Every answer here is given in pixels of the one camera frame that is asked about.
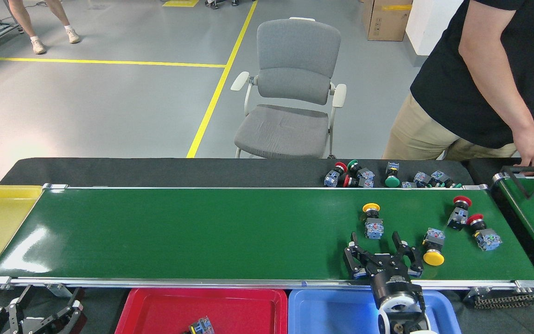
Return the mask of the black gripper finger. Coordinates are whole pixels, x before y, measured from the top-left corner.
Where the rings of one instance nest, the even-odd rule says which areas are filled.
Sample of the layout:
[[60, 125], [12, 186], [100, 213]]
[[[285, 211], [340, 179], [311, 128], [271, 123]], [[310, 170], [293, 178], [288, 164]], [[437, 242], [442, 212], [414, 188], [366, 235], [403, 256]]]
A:
[[84, 327], [83, 289], [74, 290], [67, 306], [61, 311], [37, 321], [37, 334], [79, 334]]
[[[415, 278], [420, 278], [424, 270], [421, 252], [415, 247], [409, 246], [406, 241], [403, 241], [399, 237], [398, 232], [392, 233], [392, 241], [396, 247], [396, 253], [393, 256], [394, 263], [398, 266], [405, 267], [408, 275]], [[408, 268], [403, 261], [405, 256], [409, 258], [410, 265]]]
[[345, 264], [354, 279], [371, 278], [374, 275], [374, 258], [371, 252], [358, 245], [355, 232], [350, 235], [350, 242], [344, 248]]
[[0, 334], [25, 334], [23, 329], [24, 309], [33, 298], [33, 288], [28, 285], [22, 294], [9, 302], [8, 306], [0, 307]]

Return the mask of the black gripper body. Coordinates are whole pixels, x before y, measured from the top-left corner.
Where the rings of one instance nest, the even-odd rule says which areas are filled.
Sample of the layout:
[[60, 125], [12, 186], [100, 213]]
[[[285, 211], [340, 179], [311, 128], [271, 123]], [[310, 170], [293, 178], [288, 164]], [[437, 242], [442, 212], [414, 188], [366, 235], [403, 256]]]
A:
[[416, 301], [407, 266], [399, 256], [375, 254], [368, 260], [366, 269], [371, 276], [375, 302], [387, 302], [399, 296], [408, 296]]

